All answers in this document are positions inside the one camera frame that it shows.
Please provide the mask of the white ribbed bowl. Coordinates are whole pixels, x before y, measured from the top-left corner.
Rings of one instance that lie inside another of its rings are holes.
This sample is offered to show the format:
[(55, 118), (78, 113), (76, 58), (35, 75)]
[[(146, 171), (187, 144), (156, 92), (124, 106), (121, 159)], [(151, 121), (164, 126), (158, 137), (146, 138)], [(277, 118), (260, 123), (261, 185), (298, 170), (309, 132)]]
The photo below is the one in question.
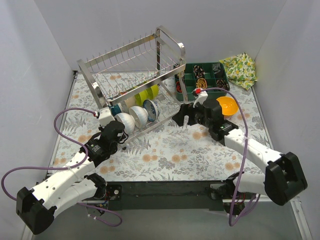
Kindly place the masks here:
[(115, 119), (121, 122), (124, 125), (124, 131), (130, 135), (134, 132), (135, 129), (135, 119), (132, 115), (121, 112), (115, 116)]
[(129, 114), (133, 116), (135, 125), (139, 129), (142, 129), (147, 125), (149, 115), (145, 108), (140, 106), (132, 106), (129, 108)]

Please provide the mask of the dark floral rolled tie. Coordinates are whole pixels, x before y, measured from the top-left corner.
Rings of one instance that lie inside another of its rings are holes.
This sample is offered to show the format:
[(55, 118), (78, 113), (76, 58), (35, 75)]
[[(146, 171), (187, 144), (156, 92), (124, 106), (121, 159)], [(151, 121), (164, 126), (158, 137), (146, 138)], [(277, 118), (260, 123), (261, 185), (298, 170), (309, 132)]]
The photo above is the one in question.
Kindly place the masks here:
[(224, 89), (224, 90), (227, 90), (227, 91), (230, 90), (229, 84), (223, 78), (220, 78), (220, 79), (216, 80), (216, 87)]

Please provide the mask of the lime green bowl right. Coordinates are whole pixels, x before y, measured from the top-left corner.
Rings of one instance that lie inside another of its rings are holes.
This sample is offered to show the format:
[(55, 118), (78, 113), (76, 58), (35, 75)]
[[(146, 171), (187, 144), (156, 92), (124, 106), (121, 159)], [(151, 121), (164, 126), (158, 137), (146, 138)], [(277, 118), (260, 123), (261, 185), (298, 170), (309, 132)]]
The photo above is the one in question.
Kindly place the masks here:
[(153, 100), (159, 94), (159, 86), (155, 84), (151, 87), (148, 87), (146, 91), (147, 91), (147, 98), (150, 100)]

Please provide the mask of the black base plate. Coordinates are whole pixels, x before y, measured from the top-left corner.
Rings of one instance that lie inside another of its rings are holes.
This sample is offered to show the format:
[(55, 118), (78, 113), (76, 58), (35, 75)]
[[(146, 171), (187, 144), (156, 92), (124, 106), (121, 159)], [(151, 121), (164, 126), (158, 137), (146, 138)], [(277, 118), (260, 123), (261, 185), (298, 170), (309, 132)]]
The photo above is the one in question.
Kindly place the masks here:
[(231, 199), (233, 189), (225, 181), (121, 181), (106, 187), (108, 209), (222, 211), (223, 199)]

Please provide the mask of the orange navy rolled tie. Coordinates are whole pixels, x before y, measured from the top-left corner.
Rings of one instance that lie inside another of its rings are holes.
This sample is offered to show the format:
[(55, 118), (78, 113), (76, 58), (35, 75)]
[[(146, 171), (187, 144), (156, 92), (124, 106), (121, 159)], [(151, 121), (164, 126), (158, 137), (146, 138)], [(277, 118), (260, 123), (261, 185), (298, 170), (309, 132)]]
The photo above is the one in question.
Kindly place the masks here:
[(179, 81), (175, 83), (175, 89), (177, 93), (182, 93), (182, 88)]

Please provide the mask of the lemon print cloth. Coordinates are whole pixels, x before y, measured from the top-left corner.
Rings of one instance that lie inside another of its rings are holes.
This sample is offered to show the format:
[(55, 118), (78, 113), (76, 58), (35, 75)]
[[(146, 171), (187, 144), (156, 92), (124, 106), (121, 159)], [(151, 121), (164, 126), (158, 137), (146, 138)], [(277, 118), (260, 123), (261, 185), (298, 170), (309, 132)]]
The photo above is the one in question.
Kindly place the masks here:
[(224, 66), (227, 79), (245, 90), (249, 90), (257, 81), (256, 63), (245, 52), (219, 60)]

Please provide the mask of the white ribbed bowl front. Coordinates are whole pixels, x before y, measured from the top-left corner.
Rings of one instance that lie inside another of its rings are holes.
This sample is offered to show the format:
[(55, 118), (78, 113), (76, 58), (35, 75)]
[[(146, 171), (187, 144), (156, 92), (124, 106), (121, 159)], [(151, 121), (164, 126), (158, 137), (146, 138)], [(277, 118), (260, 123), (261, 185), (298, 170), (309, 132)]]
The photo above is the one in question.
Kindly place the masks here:
[(135, 129), (135, 119), (132, 115), (121, 112), (115, 116), (115, 119), (121, 122), (124, 125), (124, 131), (130, 135), (134, 132)]

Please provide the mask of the green divided organizer tray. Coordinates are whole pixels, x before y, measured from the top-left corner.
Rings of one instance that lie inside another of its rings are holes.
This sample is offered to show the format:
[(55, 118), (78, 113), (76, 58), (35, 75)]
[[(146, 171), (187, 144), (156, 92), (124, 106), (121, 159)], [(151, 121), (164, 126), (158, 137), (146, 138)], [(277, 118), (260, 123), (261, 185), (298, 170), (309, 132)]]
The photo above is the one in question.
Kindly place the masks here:
[[(188, 101), (191, 102), (191, 101), (195, 100), (195, 97), (192, 93), (192, 91), (196, 88), (196, 81), (197, 81), (197, 78), (195, 77), (194, 71), (193, 71), (194, 65), (199, 65), (204, 70), (204, 72), (205, 72), (204, 78), (207, 81), (208, 88), (217, 88), (217, 85), (216, 85), (217, 79), (224, 79), (227, 81), (227, 83), (229, 85), (224, 66), (223, 66), (223, 68), (224, 68), (223, 77), (216, 78), (213, 73), (213, 70), (212, 70), (213, 63), (218, 63), (218, 62), (187, 63), (186, 64), (185, 70), (184, 70), (184, 76), (182, 77), (182, 80), (183, 80), (184, 85), (186, 87)], [(177, 81), (179, 81), (179, 78), (175, 78), (175, 76), (174, 76), (174, 79), (175, 79), (175, 83)], [(184, 101), (183, 93), (178, 93), (176, 90), (175, 90), (175, 92), (176, 92), (176, 98), (179, 101)], [(217, 99), (219, 97), (225, 96), (227, 93), (224, 91), (220, 91), (220, 90), (211, 90), (211, 91), (208, 91), (207, 94), (208, 94), (208, 99)]]

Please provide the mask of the yellow ribbed bowl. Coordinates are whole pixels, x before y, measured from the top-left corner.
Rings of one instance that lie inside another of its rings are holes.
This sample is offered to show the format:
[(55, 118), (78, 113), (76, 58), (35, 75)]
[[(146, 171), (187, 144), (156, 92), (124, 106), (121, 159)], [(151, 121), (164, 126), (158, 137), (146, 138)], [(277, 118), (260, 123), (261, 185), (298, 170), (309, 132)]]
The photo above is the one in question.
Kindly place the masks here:
[(221, 96), (218, 97), (216, 100), (222, 107), (222, 114), (224, 117), (231, 117), (235, 115), (239, 110), (236, 101), (232, 97)]

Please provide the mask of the lime green bowl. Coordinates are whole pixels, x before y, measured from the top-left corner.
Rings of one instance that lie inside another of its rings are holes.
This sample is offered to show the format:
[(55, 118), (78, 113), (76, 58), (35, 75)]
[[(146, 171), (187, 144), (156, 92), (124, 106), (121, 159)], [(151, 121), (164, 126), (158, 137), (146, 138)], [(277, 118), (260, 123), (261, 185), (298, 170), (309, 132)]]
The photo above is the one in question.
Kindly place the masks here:
[(151, 87), (148, 87), (146, 91), (147, 91), (147, 98), (150, 100), (153, 100), (159, 94), (159, 86), (155, 84)]
[(134, 97), (135, 97), (136, 104), (138, 106), (142, 106), (143, 102), (148, 99), (149, 95), (148, 95), (147, 90), (143, 90), (143, 91), (137, 93)]

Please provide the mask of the steel two-tier dish rack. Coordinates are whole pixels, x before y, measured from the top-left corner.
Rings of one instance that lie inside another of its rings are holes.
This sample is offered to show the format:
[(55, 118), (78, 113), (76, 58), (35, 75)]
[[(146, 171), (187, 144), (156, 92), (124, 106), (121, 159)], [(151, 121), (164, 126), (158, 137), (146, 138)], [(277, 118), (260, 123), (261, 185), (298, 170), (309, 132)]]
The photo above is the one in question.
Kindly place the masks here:
[(188, 101), (183, 77), (179, 78), (183, 101), (176, 97), (175, 75), (186, 68), (186, 49), (166, 27), (160, 25), (155, 32), (123, 44), (111, 51), (79, 59), (77, 65), (98, 106), (105, 108), (121, 104), (147, 88), (158, 85), (154, 100), (160, 107), (160, 116), (144, 128), (136, 127), (132, 141), (157, 128), (176, 114), (182, 103)]

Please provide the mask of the blue floral white bowl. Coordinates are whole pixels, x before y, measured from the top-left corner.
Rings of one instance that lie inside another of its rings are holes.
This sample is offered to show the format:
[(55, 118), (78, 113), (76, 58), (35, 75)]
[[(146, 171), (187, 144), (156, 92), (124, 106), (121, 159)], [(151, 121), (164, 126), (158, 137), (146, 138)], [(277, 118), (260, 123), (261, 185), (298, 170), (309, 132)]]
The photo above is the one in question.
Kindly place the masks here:
[(142, 107), (147, 111), (148, 113), (148, 121), (154, 122), (158, 119), (160, 115), (160, 109), (158, 107), (158, 104), (155, 101), (152, 101), (150, 99), (146, 99)]

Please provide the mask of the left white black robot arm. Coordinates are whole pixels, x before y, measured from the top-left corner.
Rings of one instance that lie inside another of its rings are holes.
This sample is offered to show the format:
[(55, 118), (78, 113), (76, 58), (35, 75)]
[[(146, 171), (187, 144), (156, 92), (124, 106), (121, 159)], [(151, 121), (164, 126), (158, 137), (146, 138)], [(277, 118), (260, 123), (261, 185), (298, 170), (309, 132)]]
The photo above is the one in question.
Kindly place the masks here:
[(125, 125), (113, 120), (94, 135), (74, 157), (43, 182), (23, 187), (16, 196), (16, 213), (34, 235), (44, 232), (60, 213), (78, 202), (106, 196), (107, 182), (93, 172), (127, 139)]

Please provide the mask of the lime green bowl left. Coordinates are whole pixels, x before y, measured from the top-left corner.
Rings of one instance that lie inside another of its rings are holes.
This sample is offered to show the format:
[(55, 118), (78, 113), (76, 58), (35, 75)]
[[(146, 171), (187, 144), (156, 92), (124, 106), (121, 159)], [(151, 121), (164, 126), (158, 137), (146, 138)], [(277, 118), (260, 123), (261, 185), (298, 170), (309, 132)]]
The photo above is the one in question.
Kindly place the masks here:
[(143, 91), (137, 93), (134, 97), (135, 97), (136, 104), (138, 106), (142, 106), (143, 102), (148, 99), (149, 95), (148, 95), (147, 90), (143, 90)]

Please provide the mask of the grey rolled tie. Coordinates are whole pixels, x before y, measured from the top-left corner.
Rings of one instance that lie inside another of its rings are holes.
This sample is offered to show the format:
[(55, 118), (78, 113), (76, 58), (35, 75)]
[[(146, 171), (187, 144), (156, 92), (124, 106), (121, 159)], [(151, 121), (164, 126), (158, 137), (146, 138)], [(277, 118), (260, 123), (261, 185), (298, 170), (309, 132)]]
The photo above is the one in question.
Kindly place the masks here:
[(216, 78), (222, 78), (224, 74), (224, 67), (221, 63), (216, 62), (212, 64), (212, 71)]

